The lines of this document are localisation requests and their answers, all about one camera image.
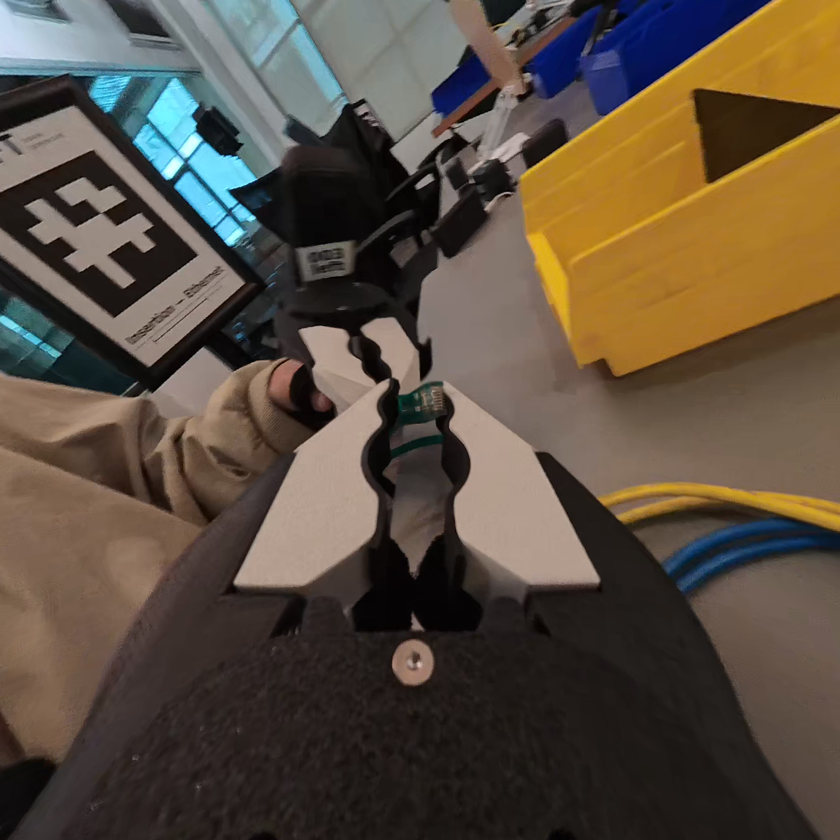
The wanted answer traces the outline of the black box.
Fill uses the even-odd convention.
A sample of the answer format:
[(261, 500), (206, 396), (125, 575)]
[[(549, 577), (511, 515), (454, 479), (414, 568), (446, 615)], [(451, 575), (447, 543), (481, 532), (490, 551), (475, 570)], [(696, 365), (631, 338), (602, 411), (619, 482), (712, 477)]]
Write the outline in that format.
[(521, 158), (527, 170), (550, 157), (569, 142), (569, 133), (563, 120), (554, 118), (546, 122), (521, 146)]
[(475, 186), (468, 186), (430, 229), (432, 240), (447, 259), (456, 257), (484, 227), (489, 214)]

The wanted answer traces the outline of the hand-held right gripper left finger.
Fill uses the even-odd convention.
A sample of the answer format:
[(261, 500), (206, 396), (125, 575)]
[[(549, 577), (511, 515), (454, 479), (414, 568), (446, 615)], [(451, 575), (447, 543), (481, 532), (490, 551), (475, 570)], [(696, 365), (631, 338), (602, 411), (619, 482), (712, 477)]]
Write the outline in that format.
[(302, 444), (233, 581), (239, 592), (364, 594), (387, 528), (379, 457), (388, 459), (398, 384), (384, 381)]

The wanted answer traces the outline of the person's beige jacket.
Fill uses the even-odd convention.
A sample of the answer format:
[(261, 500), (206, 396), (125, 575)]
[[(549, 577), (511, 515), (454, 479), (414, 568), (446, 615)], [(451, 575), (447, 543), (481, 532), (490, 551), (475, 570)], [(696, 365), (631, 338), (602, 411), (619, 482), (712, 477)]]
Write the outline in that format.
[(2, 450), (2, 729), (60, 761), (136, 613), (181, 552), (260, 475), (234, 468), (174, 506), (120, 457), (77, 469)]

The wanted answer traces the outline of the black office chair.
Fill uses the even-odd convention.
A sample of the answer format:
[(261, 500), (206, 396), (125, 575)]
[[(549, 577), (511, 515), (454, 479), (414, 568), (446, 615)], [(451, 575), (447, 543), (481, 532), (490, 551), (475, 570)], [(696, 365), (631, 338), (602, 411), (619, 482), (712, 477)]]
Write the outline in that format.
[[(288, 152), (304, 149), (335, 149), (344, 152), (354, 164), (371, 178), (374, 206), (383, 213), (383, 221), (411, 212), (419, 226), (414, 235), (416, 245), (424, 245), (423, 232), (431, 232), (440, 215), (440, 163), (454, 154), (454, 141), (448, 137), (438, 143), (409, 174), (393, 153), (394, 141), (384, 129), (369, 103), (362, 99), (343, 106), (332, 127), (318, 135), (295, 117), (287, 119), (285, 135), (292, 141)], [(283, 230), (280, 200), (284, 196), (284, 171), (281, 166), (251, 183), (232, 189), (232, 196), (263, 227), (280, 240), (290, 242)]]

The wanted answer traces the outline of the person's left hand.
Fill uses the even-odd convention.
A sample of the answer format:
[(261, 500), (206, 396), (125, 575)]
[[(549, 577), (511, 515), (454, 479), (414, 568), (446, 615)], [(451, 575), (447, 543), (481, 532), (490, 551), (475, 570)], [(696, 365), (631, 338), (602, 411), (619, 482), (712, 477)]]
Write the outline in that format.
[(309, 368), (297, 360), (283, 359), (269, 377), (268, 397), (283, 413), (319, 431), (335, 417), (332, 401), (315, 385)]

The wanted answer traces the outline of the yellow plastic bin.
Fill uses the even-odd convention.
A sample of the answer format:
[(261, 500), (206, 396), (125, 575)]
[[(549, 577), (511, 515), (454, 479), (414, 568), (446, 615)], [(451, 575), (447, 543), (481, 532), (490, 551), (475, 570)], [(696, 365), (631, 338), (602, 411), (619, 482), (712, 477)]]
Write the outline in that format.
[(521, 178), (579, 365), (639, 371), (838, 296), (838, 2), (770, 2)]

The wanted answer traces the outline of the person's left forearm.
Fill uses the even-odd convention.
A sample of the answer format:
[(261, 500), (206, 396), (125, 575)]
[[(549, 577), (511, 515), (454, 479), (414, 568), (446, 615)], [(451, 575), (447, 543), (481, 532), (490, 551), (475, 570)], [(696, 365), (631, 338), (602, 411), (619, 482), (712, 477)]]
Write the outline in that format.
[(2, 453), (204, 525), (312, 431), (267, 393), (273, 362), (232, 373), (204, 413), (166, 418), (121, 396), (2, 375)]

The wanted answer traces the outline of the wooden table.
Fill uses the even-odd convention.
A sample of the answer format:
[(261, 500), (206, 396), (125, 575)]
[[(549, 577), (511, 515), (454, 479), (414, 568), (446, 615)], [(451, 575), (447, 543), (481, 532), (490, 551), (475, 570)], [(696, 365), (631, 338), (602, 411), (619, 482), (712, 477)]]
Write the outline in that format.
[[(562, 36), (562, 34), (572, 27), (575, 23), (573, 18), (562, 17), (561, 19), (552, 23), (549, 27), (544, 29), (538, 35), (530, 38), (521, 47), (514, 49), (511, 54), (516, 61), (519, 68), (524, 68), (540, 51), (545, 49), (555, 39)], [(437, 125), (433, 128), (433, 136), (435, 138), (441, 136), (445, 131), (452, 126), (462, 122), (466, 118), (466, 114), (477, 107), (484, 101), (491, 93), (500, 89), (499, 84), (491, 77), (482, 89), (480, 89), (473, 97), (465, 102), (458, 110), (452, 112), (446, 118), (441, 118)]]

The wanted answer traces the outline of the blue plastic bin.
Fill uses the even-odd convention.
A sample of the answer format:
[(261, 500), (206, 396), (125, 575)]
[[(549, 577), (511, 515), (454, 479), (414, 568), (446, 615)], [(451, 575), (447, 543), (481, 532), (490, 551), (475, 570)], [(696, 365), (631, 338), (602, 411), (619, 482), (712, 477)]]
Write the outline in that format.
[(599, 22), (602, 5), (589, 8), (577, 17), (568, 15), (569, 23), (557, 38), (546, 45), (527, 65), (534, 90), (542, 99), (552, 99), (581, 75), (581, 58), (612, 49), (617, 43), (612, 31), (634, 14), (635, 6), (620, 3), (603, 24)]
[(441, 118), (446, 118), (490, 81), (491, 75), (480, 58), (472, 48), (467, 47), (456, 68), (432, 90), (430, 99), (433, 109)]
[(651, 1), (580, 57), (596, 112), (606, 116), (739, 25), (765, 1)]

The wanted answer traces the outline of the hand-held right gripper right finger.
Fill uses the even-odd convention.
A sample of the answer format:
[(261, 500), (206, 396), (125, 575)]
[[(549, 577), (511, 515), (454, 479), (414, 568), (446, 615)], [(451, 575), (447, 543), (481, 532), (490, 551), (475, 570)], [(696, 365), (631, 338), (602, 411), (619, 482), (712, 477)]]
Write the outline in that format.
[(469, 594), (594, 590), (601, 578), (536, 450), (451, 384), (442, 460)]

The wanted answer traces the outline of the black framed tag sign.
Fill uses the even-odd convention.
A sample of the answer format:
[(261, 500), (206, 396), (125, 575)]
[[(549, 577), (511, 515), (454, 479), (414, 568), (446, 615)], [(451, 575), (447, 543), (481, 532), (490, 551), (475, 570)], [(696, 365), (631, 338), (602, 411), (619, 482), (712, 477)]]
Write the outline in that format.
[(264, 290), (244, 223), (181, 165), (171, 179), (72, 77), (2, 92), (2, 371), (155, 390)]

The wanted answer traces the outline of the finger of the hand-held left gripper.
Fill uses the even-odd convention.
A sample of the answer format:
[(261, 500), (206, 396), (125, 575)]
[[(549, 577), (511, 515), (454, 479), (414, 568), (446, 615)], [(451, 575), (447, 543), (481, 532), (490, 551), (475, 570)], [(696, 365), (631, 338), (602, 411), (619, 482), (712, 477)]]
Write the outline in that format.
[(346, 412), (371, 391), (394, 411), (394, 384), (382, 346), (363, 334), (313, 325), (300, 329), (308, 352), (313, 384), (330, 399), (336, 412)]
[(419, 350), (395, 319), (375, 319), (361, 328), (361, 335), (373, 342), (381, 376), (396, 380), (400, 389), (417, 389), (422, 384)]

